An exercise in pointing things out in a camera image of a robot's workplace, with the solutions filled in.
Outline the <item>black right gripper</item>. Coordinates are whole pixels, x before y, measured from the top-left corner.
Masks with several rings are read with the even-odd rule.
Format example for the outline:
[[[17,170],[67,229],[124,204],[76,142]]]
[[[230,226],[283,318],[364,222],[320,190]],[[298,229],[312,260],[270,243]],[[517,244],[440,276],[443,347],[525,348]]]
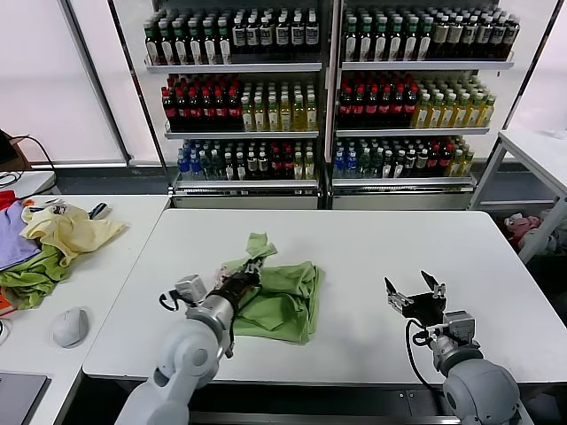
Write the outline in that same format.
[[[430,290],[427,293],[406,297],[395,289],[387,277],[384,283],[388,304],[403,317],[414,319],[427,328],[443,322],[447,306],[446,285],[423,270],[420,273]]]

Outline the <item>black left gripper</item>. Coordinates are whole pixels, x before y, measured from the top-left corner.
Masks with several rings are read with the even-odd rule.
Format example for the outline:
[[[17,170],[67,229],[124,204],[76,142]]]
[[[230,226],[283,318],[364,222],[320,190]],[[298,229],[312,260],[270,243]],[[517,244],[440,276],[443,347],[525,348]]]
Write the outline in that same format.
[[[232,306],[240,306],[241,300],[252,288],[260,287],[262,264],[257,259],[247,260],[241,267],[241,272],[225,276],[215,294],[225,298]]]

